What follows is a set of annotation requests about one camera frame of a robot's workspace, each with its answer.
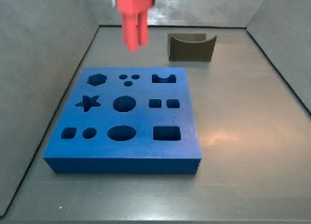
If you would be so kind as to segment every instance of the gray wall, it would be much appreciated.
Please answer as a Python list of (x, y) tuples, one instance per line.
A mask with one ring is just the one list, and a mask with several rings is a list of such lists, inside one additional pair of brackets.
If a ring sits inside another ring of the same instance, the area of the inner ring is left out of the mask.
[(311, 0), (268, 0), (249, 31), (311, 112)]
[(85, 0), (0, 0), (0, 216), (98, 30)]
[[(150, 25), (248, 27), (265, 0), (159, 0)], [(121, 25), (111, 0), (87, 0), (101, 25)]]

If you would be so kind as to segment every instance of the circular hole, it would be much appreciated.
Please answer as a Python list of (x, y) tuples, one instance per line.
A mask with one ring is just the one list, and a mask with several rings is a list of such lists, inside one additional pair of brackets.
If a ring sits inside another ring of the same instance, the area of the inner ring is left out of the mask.
[(73, 139), (75, 137), (77, 127), (66, 127), (62, 131), (62, 139)]
[(127, 82), (125, 83), (125, 86), (126, 86), (126, 87), (131, 87), (131, 85), (133, 85), (133, 82), (131, 82), (131, 81), (127, 81)]
[(94, 127), (90, 127), (83, 131), (83, 138), (91, 139), (97, 136), (97, 133), (98, 133), (97, 129)]
[(129, 75), (121, 75), (119, 78), (125, 80), (129, 78)]
[(137, 136), (137, 130), (131, 126), (115, 126), (109, 130), (107, 135), (113, 140), (126, 141)]
[(119, 97), (114, 101), (114, 109), (115, 111), (119, 112), (129, 112), (130, 110), (133, 110), (133, 108), (135, 108), (135, 106), (137, 106), (137, 100), (129, 96)]
[(139, 75), (133, 75), (131, 78), (137, 80), (137, 79), (141, 79), (141, 76)]

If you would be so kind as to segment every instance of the small circle hole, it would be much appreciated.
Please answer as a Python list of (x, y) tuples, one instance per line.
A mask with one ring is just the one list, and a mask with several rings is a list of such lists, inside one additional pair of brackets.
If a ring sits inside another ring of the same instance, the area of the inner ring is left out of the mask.
[(131, 82), (131, 81), (127, 81), (127, 82), (125, 83), (125, 86), (126, 86), (126, 87), (131, 87), (131, 85), (133, 85), (133, 82)]
[(141, 79), (141, 76), (139, 76), (139, 75), (133, 75), (131, 78), (133, 78), (134, 80), (138, 80), (138, 79)]
[(83, 138), (93, 139), (97, 136), (97, 133), (97, 129), (94, 127), (90, 127), (83, 131)]
[(119, 78), (125, 80), (129, 78), (129, 75), (121, 75)]

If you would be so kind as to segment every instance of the square hole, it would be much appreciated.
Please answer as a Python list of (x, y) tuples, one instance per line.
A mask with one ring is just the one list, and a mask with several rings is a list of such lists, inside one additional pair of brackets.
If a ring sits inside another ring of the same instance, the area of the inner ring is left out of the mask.
[(169, 106), (169, 108), (181, 108), (181, 100), (180, 99), (169, 99), (168, 106)]
[(62, 139), (73, 139), (75, 137), (77, 127), (67, 127), (62, 131)]
[(151, 108), (162, 108), (162, 100), (161, 99), (150, 99), (150, 107)]
[(182, 140), (181, 128), (177, 126), (155, 126), (154, 140)]

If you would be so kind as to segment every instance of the shape sorter board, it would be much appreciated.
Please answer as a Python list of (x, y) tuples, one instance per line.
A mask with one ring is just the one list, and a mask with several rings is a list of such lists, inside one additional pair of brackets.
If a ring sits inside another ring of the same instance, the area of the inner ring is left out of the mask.
[(185, 69), (82, 70), (47, 144), (57, 173), (197, 173), (202, 159)]

